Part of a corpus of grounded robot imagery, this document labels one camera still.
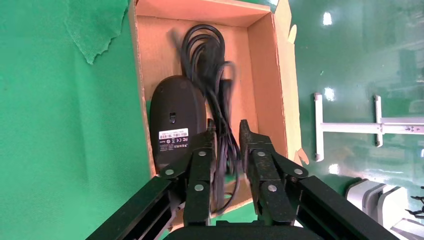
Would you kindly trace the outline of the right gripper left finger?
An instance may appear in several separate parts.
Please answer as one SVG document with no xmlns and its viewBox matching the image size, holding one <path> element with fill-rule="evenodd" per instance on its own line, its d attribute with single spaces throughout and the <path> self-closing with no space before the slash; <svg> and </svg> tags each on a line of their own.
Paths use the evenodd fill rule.
<svg viewBox="0 0 424 240">
<path fill-rule="evenodd" d="M 88 236 L 89 240 L 157 240 L 187 210 L 188 226 L 207 226 L 211 215 L 211 165 L 216 159 L 215 123 L 194 135 L 183 157 L 164 167 Z"/>
</svg>

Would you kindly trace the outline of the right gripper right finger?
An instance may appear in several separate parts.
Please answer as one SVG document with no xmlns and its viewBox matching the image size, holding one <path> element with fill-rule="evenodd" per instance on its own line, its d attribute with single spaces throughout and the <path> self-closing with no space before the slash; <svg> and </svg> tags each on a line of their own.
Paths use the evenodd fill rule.
<svg viewBox="0 0 424 240">
<path fill-rule="evenodd" d="M 393 240 L 395 236 L 330 186 L 280 155 L 271 139 L 239 125 L 243 167 L 265 240 Z"/>
</svg>

